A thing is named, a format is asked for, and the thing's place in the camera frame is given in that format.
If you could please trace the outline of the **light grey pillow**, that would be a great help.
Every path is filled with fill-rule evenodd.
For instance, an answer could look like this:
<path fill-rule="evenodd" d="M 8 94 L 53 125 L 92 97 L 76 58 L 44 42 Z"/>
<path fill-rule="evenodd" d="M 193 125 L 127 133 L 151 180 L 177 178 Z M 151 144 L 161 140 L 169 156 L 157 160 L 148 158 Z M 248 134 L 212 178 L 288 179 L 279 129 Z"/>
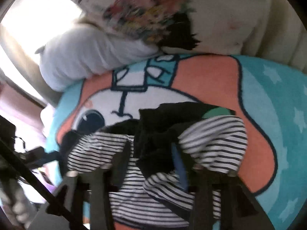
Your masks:
<path fill-rule="evenodd" d="M 62 92 L 76 81 L 134 64 L 160 53 L 158 46 L 78 24 L 37 49 L 46 84 Z"/>

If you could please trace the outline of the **beige curtain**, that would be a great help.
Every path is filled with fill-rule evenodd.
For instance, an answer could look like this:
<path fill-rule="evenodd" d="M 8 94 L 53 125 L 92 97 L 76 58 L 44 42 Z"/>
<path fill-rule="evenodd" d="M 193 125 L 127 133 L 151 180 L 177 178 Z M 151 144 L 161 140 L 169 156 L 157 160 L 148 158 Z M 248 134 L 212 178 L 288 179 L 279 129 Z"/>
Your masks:
<path fill-rule="evenodd" d="M 287 0 L 266 0 L 264 14 L 241 53 L 306 73 L 306 28 Z"/>

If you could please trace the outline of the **floral print cushion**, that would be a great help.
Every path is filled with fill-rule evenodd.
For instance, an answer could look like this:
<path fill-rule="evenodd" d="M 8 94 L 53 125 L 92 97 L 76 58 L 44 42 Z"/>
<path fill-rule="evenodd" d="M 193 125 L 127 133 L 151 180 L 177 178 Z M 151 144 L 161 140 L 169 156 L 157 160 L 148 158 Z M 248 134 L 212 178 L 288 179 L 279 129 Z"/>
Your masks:
<path fill-rule="evenodd" d="M 268 0 L 72 0 L 86 19 L 165 51 L 239 54 Z"/>

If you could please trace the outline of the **black striped kids pants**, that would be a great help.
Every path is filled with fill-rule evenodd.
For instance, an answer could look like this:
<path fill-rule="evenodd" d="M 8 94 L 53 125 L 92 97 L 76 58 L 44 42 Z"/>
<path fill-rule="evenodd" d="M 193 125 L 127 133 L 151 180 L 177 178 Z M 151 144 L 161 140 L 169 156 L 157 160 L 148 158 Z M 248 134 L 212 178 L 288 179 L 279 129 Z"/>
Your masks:
<path fill-rule="evenodd" d="M 68 131 L 59 148 L 61 172 L 89 173 L 110 164 L 110 209 L 118 223 L 188 227 L 195 204 L 216 221 L 247 149 L 243 120 L 226 108 L 167 103 L 93 131 Z"/>

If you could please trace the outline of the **teal star cartoon blanket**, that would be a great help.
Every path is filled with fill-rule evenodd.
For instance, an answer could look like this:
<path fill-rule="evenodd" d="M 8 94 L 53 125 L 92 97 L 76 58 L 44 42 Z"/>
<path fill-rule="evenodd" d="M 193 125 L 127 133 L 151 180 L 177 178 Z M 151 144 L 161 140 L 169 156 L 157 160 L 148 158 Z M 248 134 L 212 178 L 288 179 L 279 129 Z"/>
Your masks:
<path fill-rule="evenodd" d="M 70 86 L 56 109 L 46 151 L 69 130 L 93 132 L 162 103 L 202 102 L 243 119 L 248 149 L 239 175 L 276 229 L 306 215 L 306 76 L 247 56 L 160 56 Z"/>

